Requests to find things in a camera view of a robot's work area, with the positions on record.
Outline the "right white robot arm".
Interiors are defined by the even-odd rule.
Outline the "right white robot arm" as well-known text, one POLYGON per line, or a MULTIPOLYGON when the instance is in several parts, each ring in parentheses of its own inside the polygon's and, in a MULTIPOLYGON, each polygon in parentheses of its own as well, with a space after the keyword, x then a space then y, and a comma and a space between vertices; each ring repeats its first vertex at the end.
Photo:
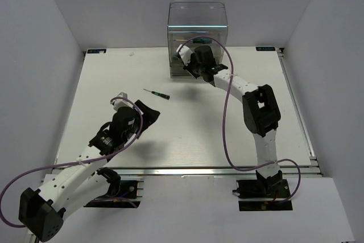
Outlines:
POLYGON ((269 197, 283 180, 276 153, 276 131, 281 119, 273 89, 257 86, 234 74, 233 66, 218 64, 212 49, 203 45, 191 50, 180 45, 176 51, 184 70, 194 78, 202 77, 210 85, 233 96, 242 104, 246 128, 253 135, 257 153, 256 179, 235 192, 240 197, 269 197))

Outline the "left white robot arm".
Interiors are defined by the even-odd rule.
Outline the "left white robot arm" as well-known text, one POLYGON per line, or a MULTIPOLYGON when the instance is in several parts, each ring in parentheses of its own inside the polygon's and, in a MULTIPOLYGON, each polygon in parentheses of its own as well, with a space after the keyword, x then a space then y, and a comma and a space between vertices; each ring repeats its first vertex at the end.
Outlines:
POLYGON ((130 138, 138 138, 160 116, 139 100, 116 97, 111 104, 115 110, 112 120, 100 127, 74 166, 63 169, 38 189, 28 188, 21 194, 19 220, 40 242, 52 239, 64 221, 90 201, 119 193, 121 177, 106 164, 130 138))

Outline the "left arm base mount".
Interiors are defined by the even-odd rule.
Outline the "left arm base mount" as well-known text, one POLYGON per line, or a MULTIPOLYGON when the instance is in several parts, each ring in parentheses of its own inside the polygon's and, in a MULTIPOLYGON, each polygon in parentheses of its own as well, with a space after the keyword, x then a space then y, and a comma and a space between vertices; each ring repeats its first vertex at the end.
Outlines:
POLYGON ((85 205, 85 208, 138 208, 143 196, 144 181, 122 179, 114 170, 104 167, 97 171, 109 188, 107 192, 85 205))

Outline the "clear plastic drawer cabinet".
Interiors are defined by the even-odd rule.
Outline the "clear plastic drawer cabinet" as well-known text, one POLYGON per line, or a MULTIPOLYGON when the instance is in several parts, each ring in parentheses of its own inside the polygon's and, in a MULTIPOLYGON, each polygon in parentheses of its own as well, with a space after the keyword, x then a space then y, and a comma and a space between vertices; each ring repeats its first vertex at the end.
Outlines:
POLYGON ((183 69, 180 45, 185 44, 192 51, 199 46, 209 46, 217 63, 222 62, 228 38, 228 19, 225 4, 207 0, 176 0, 169 4, 167 41, 169 71, 173 77, 189 77, 183 69))

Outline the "short green handle screwdriver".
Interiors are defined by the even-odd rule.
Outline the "short green handle screwdriver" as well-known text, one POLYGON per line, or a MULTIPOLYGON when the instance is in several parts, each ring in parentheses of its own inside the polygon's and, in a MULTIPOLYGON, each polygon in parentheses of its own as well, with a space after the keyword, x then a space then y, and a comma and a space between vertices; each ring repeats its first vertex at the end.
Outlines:
POLYGON ((193 43, 193 44, 212 44, 212 39, 211 38, 193 38, 193 39, 175 39, 176 42, 188 42, 188 43, 193 43))

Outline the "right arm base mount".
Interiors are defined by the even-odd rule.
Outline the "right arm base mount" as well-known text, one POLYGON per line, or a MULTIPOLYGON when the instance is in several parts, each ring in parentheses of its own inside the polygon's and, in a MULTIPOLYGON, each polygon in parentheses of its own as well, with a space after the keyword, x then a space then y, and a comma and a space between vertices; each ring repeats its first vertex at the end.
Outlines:
POLYGON ((267 178, 257 172, 256 177, 238 180, 237 187, 232 190, 232 194, 238 198, 241 212, 293 210, 289 185, 281 171, 267 178))

